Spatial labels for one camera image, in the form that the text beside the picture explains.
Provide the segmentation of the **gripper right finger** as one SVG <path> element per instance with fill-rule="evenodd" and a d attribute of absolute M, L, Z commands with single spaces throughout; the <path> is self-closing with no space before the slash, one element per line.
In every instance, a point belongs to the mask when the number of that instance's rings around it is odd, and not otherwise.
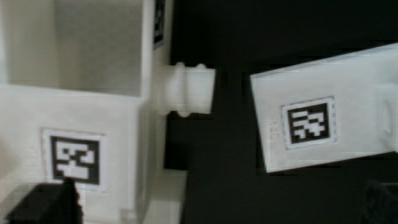
<path fill-rule="evenodd" d="M 398 184 L 372 181 L 367 186 L 360 224 L 398 224 Z"/>

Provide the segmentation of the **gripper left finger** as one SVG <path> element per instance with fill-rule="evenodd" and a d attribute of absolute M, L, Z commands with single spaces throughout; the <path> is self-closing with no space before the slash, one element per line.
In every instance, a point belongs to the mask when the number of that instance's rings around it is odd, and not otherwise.
<path fill-rule="evenodd" d="M 8 224 L 84 224 L 75 180 L 42 183 L 6 215 Z"/>

